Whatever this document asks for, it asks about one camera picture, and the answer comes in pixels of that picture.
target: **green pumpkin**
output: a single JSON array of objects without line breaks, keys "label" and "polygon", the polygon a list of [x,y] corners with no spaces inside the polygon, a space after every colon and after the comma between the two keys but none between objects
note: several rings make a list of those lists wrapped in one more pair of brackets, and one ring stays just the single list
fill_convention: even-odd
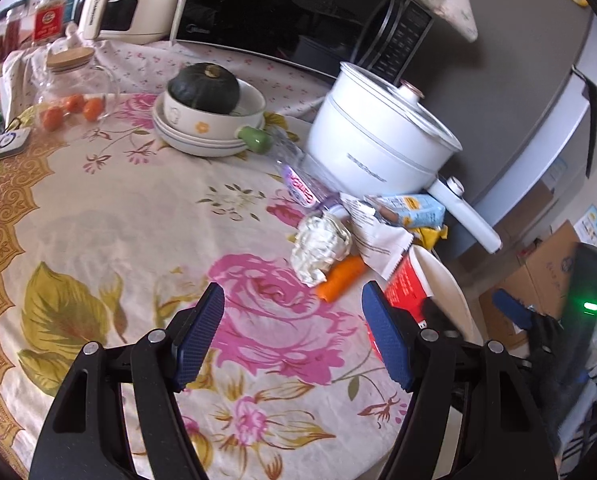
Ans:
[{"label": "green pumpkin", "polygon": [[221,115],[231,113],[241,96],[234,74],[213,63],[196,63],[183,68],[167,89],[182,105]]}]

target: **carrot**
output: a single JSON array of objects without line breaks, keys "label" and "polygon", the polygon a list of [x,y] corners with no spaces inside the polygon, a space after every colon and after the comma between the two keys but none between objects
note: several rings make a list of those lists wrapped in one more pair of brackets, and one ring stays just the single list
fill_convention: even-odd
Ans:
[{"label": "carrot", "polygon": [[358,277],[365,272],[367,266],[360,256],[348,256],[338,263],[327,275],[327,281],[315,288],[316,295],[327,303],[338,300]]}]

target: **electric cooking pot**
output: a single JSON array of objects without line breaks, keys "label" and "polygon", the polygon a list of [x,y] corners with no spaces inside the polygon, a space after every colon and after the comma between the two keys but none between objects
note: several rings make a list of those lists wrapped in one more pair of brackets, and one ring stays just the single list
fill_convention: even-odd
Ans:
[{"label": "electric cooking pot", "polygon": [[409,83],[396,88],[343,62],[313,122],[307,152],[358,197],[427,190],[487,251],[495,253],[501,239],[461,198],[460,182],[438,177],[438,170],[463,147],[422,107],[422,97]]}]

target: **metal screw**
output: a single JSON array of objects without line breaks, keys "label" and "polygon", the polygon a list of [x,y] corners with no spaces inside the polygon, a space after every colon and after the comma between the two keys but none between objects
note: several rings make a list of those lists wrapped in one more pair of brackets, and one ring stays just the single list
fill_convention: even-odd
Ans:
[{"label": "metal screw", "polygon": [[83,347],[83,353],[85,355],[92,355],[98,350],[98,343],[96,341],[90,341]]},{"label": "metal screw", "polygon": [[421,337],[430,343],[433,343],[438,339],[438,332],[430,328],[424,328],[421,330]]},{"label": "metal screw", "polygon": [[147,334],[147,340],[150,343],[160,343],[163,339],[165,339],[165,330],[156,329]]},{"label": "metal screw", "polygon": [[501,354],[505,347],[499,343],[498,341],[489,341],[487,344],[487,348],[494,352],[495,354]]}]

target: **microwave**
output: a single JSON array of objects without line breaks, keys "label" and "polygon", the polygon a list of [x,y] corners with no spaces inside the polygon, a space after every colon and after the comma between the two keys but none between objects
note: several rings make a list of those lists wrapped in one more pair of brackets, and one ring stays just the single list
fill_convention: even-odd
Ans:
[{"label": "microwave", "polygon": [[350,61],[398,84],[432,23],[415,0],[178,0],[170,40],[249,52],[325,78]]}]

